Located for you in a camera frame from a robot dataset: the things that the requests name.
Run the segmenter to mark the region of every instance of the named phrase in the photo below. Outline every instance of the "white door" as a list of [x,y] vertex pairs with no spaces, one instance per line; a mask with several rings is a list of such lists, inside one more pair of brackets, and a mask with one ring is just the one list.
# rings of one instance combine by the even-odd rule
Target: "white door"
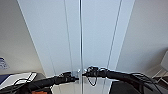
[[[89,66],[115,70],[134,0],[18,0],[47,77]],[[108,94],[111,80],[56,86],[56,94]]]

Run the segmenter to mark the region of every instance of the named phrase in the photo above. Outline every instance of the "white wall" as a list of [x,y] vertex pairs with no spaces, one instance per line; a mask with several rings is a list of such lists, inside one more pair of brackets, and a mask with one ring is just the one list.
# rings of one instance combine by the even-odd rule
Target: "white wall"
[[168,1],[136,0],[117,71],[152,75],[168,49]]
[[16,0],[0,0],[0,57],[10,66],[0,74],[44,73]]

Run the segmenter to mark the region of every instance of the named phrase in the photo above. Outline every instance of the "cable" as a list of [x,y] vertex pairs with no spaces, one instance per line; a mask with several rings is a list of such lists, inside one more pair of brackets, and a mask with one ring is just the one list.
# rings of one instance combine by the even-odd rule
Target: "cable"
[[157,87],[157,85],[156,85],[149,77],[147,77],[146,75],[144,75],[144,74],[142,74],[142,73],[131,73],[131,74],[132,74],[132,75],[140,74],[140,75],[146,77],[147,79],[149,79],[149,80],[152,82],[152,84],[156,87],[156,89],[159,91],[159,93],[160,93],[160,94],[163,94],[163,93],[160,91],[160,89]]

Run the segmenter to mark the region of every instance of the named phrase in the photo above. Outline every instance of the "door panel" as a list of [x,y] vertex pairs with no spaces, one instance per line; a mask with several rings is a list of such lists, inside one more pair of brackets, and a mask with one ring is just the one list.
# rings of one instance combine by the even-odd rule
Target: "door panel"
[[[107,68],[119,4],[119,0],[82,1],[84,69],[89,66]],[[102,94],[103,85],[101,78],[95,87],[87,81],[84,94]]]

